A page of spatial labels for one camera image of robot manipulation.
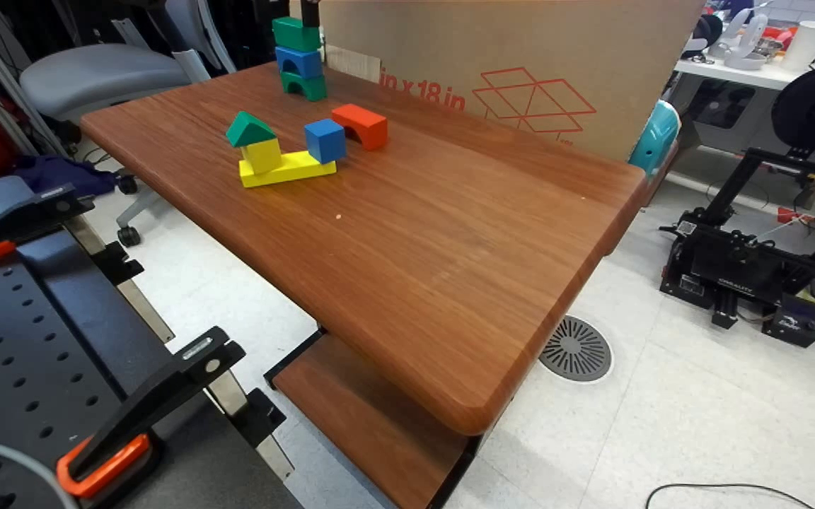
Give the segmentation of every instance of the green block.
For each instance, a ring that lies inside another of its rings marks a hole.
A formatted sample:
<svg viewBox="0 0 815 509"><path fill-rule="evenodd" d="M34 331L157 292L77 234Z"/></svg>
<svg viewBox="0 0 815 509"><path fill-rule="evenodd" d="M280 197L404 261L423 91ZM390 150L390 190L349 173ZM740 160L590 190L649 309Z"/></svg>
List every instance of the green block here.
<svg viewBox="0 0 815 509"><path fill-rule="evenodd" d="M293 51L317 51L319 47L319 29L302 26L298 16L276 16L271 20L276 44Z"/></svg>
<svg viewBox="0 0 815 509"><path fill-rule="evenodd" d="M308 101L322 101L329 95L327 77L302 80L300 73L293 73L293 70L283 73L280 70L280 80L283 80L287 92L298 92Z"/></svg>
<svg viewBox="0 0 815 509"><path fill-rule="evenodd" d="M240 109L226 129L226 142L232 147L246 147L270 138L276 138L271 126L246 109Z"/></svg>

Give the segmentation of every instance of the cardboard box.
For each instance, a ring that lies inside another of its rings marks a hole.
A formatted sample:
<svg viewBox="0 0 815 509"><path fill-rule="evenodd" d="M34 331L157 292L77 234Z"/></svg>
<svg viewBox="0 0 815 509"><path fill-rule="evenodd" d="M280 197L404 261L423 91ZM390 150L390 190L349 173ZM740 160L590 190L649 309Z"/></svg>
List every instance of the cardboard box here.
<svg viewBox="0 0 815 509"><path fill-rule="evenodd" d="M329 0L379 85L629 160L701 0Z"/></svg>

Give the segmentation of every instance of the wheel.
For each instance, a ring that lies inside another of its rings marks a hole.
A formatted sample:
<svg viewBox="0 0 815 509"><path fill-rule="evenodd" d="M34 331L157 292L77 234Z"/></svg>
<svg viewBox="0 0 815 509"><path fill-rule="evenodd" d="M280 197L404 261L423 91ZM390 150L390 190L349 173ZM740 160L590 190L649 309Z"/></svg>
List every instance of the wheel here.
<svg viewBox="0 0 815 509"><path fill-rule="evenodd" d="M135 190L135 179L130 173L120 173L120 193L134 196Z"/></svg>
<svg viewBox="0 0 815 509"><path fill-rule="evenodd" d="M138 245L144 237L135 232L135 227L121 227L120 229L120 242L121 245Z"/></svg>

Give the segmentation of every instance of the wall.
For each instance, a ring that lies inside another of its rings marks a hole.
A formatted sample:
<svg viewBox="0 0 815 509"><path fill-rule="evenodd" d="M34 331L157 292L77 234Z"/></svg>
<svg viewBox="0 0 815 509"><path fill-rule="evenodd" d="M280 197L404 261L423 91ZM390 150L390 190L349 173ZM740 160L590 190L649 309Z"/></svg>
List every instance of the wall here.
<svg viewBox="0 0 815 509"><path fill-rule="evenodd" d="M815 0L771 0L772 20L815 20Z"/></svg>

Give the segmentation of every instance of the stacked blocks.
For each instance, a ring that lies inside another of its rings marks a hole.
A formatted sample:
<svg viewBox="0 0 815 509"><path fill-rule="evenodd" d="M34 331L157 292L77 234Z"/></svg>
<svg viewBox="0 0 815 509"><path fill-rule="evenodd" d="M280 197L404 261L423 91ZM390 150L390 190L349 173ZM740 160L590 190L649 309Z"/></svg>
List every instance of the stacked blocks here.
<svg viewBox="0 0 815 509"><path fill-rule="evenodd" d="M355 136L368 150L382 150L389 142L389 118L375 109L343 104L332 109L332 118L339 122L349 136Z"/></svg>
<svg viewBox="0 0 815 509"><path fill-rule="evenodd" d="M332 118L305 123L308 150L300 152L283 152L271 126L250 114L232 118L226 142L240 150L237 179L243 186L332 174L346 157L346 129Z"/></svg>
<svg viewBox="0 0 815 509"><path fill-rule="evenodd" d="M329 95L319 61L319 29L302 26L295 16L271 20L276 58L287 92L300 92L308 101Z"/></svg>
<svg viewBox="0 0 815 509"><path fill-rule="evenodd" d="M346 157L346 126L332 118L319 118L302 126L305 150L319 160L343 160Z"/></svg>

